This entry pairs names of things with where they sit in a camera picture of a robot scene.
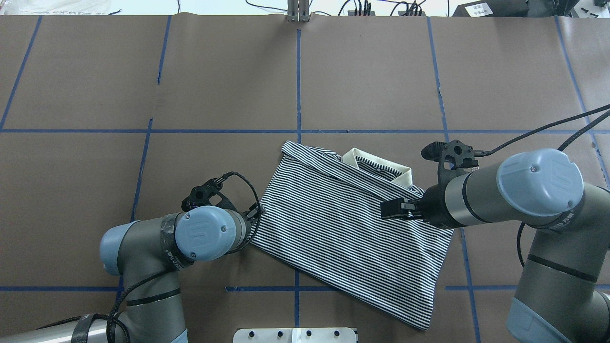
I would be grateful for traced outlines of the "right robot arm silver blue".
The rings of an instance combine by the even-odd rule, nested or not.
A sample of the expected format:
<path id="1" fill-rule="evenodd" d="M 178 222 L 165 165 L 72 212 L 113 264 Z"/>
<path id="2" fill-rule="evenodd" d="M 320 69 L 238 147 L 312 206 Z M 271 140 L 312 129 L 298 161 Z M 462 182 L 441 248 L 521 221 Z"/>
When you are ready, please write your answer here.
<path id="1" fill-rule="evenodd" d="M 609 191 L 584 182 L 564 152 L 540 149 L 474 171 L 439 167 L 416 200 L 381 203 L 382 219 L 439 229 L 518 221 L 536 231 L 506 320 L 521 343 L 607 343 L 609 295 L 597 291 L 609 250 Z"/>

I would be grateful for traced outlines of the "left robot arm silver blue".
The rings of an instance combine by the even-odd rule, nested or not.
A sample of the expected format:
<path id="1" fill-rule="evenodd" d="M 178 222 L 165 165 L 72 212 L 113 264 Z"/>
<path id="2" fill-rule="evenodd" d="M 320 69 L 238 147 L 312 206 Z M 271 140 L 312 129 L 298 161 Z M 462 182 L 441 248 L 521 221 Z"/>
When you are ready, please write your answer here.
<path id="1" fill-rule="evenodd" d="M 201 206 L 109 229 L 100 258 L 124 291 L 109 314 L 85 314 L 2 337 L 3 343 L 186 343 L 179 272 L 252 241 L 261 206 L 239 213 Z"/>

